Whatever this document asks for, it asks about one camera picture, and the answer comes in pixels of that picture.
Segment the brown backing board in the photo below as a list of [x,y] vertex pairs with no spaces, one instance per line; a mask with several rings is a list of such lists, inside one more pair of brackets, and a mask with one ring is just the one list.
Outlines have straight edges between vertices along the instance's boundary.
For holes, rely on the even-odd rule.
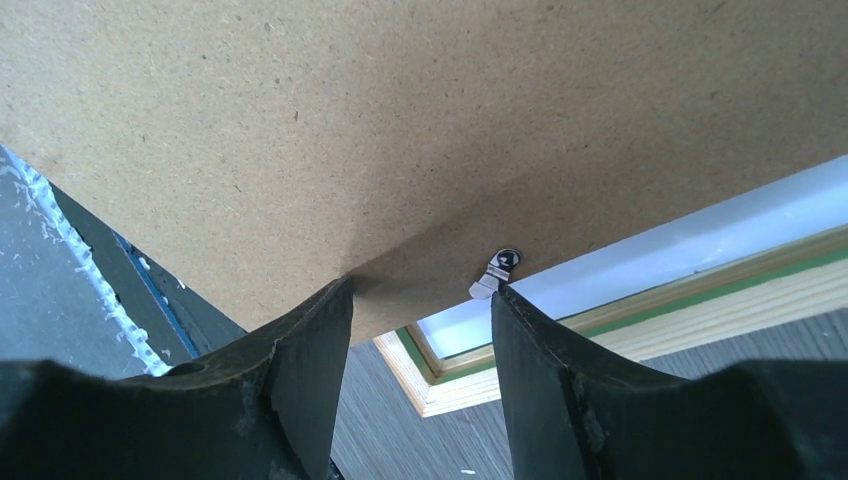
[[247,330],[361,342],[843,155],[843,1],[5,1],[1,141]]

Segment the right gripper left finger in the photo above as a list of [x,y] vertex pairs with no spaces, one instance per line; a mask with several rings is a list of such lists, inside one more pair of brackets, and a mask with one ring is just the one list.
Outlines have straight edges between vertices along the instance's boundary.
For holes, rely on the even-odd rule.
[[352,283],[159,376],[1,365],[5,479],[325,479]]

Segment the landscape photo print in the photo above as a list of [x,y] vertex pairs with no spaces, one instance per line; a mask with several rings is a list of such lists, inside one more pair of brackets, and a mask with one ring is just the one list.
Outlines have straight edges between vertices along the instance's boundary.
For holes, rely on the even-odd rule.
[[560,319],[847,222],[847,158],[779,181],[513,282]]

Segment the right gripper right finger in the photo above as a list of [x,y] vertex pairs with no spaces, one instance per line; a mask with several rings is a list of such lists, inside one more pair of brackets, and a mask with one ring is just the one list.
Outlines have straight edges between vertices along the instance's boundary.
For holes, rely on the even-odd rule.
[[743,361],[689,380],[585,338],[509,287],[491,320],[517,479],[847,475],[843,361]]

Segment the wooden picture frame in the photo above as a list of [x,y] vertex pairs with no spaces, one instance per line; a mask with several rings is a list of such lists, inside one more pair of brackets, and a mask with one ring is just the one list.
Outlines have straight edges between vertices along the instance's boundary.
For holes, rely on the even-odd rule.
[[[840,226],[561,319],[643,361],[842,309],[847,228]],[[410,325],[373,340],[422,417],[500,399],[492,345],[438,358]]]

